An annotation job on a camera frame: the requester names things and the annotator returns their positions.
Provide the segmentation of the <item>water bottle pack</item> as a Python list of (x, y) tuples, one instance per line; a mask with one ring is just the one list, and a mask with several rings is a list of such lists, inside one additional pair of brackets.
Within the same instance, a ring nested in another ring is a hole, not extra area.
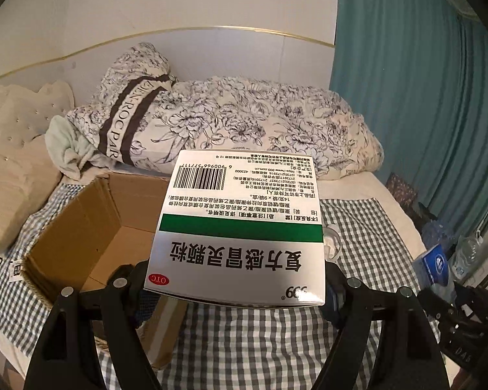
[(439, 220), (427, 222), (420, 233), (421, 240), (426, 247), (430, 249), (436, 245), (441, 245), (443, 250), (448, 250), (454, 243), (455, 236), (449, 226), (445, 226)]

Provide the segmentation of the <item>clear jar blue label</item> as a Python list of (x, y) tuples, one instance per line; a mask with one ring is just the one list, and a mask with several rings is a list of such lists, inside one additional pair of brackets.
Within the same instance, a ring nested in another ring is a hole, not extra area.
[(450, 265), (441, 244), (437, 244), (413, 261), (413, 270), (421, 290), (430, 289), (448, 303), (456, 298)]

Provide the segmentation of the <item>floral duvet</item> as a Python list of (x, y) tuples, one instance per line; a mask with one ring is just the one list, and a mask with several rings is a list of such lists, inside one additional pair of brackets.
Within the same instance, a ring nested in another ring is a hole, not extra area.
[(119, 56), (68, 120), (103, 155), (169, 174), (183, 150), (310, 156), (320, 180), (373, 172), (383, 147), (337, 93), (243, 77), (178, 80), (149, 42)]

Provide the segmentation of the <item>small printed sachet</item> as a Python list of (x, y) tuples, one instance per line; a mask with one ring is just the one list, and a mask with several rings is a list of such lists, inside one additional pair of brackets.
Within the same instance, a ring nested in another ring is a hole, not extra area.
[(10, 263), (8, 266), (7, 279), (10, 283), (17, 283), (23, 280), (21, 260), (16, 260)]

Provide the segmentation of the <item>teal curtain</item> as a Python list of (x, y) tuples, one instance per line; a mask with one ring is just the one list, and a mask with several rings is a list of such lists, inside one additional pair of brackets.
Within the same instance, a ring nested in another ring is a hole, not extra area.
[(488, 231), (488, 31), (447, 0), (338, 0), (330, 88), (456, 234)]

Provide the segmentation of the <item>green white medicine box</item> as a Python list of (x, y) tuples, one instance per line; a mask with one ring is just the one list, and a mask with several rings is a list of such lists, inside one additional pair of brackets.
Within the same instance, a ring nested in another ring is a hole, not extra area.
[(325, 260), (313, 159), (284, 152), (181, 151), (144, 287), (218, 305), (322, 305)]

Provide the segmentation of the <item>tufted cream headboard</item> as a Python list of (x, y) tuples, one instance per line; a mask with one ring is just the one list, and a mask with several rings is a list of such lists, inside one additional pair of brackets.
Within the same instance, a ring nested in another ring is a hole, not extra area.
[(71, 87), (64, 81), (44, 84), (38, 91), (19, 85), (0, 85), (0, 150), (21, 149), (46, 133), (51, 119), (75, 107)]

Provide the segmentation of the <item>dark patterned bag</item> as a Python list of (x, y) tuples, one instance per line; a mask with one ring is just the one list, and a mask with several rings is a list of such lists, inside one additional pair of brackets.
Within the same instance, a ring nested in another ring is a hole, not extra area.
[(385, 186), (403, 208), (411, 207), (418, 196), (418, 191), (395, 173), (389, 175)]

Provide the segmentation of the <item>white tape roll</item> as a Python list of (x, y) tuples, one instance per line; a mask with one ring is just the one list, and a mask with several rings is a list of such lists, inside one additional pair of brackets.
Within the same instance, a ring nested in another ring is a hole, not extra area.
[(323, 250), (326, 262), (335, 262), (342, 251), (341, 233), (336, 225), (322, 228)]

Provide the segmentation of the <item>beige pillow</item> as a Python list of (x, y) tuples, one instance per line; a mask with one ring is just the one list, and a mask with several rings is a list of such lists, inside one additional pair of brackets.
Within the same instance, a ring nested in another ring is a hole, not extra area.
[(60, 180), (43, 136), (20, 148), (0, 145), (0, 253), (12, 245), (27, 217), (42, 207)]

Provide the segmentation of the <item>mint green towel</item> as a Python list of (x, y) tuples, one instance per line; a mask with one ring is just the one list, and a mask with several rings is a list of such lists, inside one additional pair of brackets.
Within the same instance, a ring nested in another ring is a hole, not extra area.
[(115, 166), (115, 160), (97, 150), (66, 117), (51, 119), (45, 142), (53, 164), (70, 180), (80, 180), (87, 164), (108, 169)]

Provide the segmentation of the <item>cardboard box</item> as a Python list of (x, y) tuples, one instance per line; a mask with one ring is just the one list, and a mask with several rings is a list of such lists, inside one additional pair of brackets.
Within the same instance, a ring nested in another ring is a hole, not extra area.
[(121, 266), (147, 261), (168, 183), (135, 174), (96, 177), (24, 256), (22, 276), (29, 288), (52, 306), (66, 286), (101, 290)]

